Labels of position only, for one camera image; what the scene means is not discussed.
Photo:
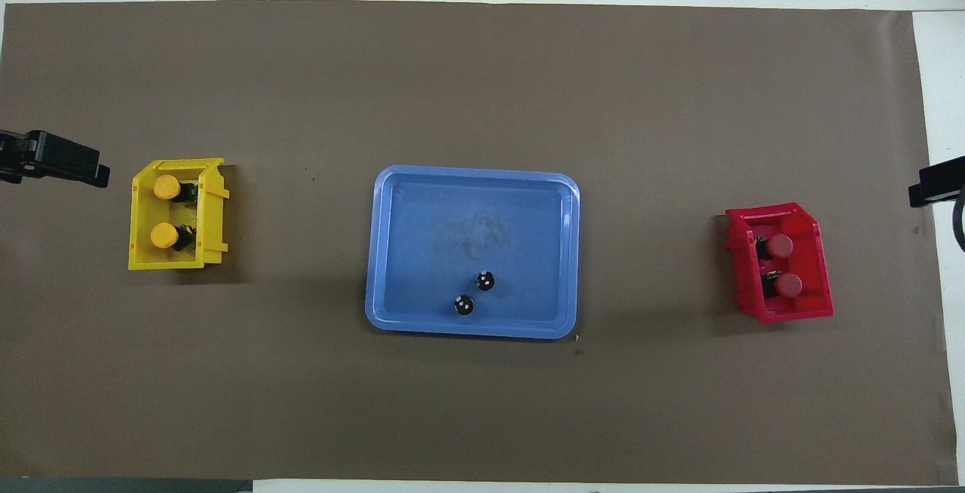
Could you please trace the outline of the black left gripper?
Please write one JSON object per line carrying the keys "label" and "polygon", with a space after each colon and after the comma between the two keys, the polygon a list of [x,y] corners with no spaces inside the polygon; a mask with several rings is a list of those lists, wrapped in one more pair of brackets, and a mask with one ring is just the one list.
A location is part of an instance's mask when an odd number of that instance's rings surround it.
{"label": "black left gripper", "polygon": [[100,163],[100,150],[46,131],[1,130],[1,180],[53,177],[107,188],[110,167]]}

